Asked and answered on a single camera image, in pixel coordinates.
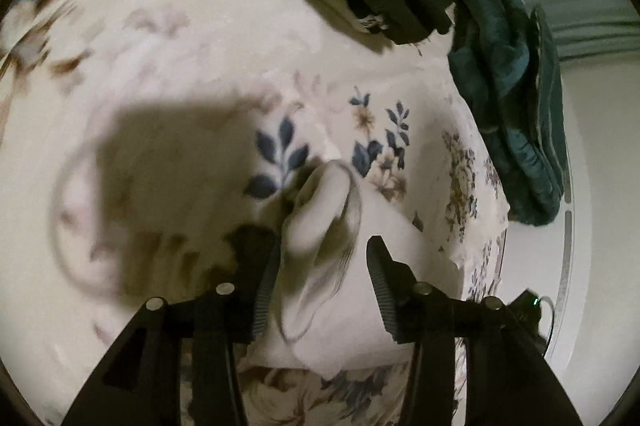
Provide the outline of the white garment with dark trim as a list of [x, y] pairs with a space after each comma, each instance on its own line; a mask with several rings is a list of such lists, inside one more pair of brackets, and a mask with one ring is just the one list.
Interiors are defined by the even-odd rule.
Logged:
[[331, 160], [310, 175], [284, 220], [268, 320], [248, 348], [250, 364], [329, 380], [408, 358], [378, 310], [366, 253], [373, 235], [418, 280], [460, 295], [460, 268], [350, 166]]

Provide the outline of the floral patterned bed sheet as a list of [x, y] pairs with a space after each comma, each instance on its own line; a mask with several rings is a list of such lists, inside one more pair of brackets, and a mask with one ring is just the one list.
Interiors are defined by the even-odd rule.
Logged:
[[235, 270], [340, 160], [376, 232], [433, 246], [481, 300], [508, 204], [450, 75], [313, 0], [14, 0], [1, 22], [1, 359], [58, 425], [130, 316]]

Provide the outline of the dark teal garment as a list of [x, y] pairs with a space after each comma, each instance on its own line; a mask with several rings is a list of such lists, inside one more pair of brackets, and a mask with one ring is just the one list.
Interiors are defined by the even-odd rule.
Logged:
[[565, 193], [568, 157], [560, 60], [544, 9], [522, 0], [456, 0], [448, 62], [511, 219], [551, 224]]

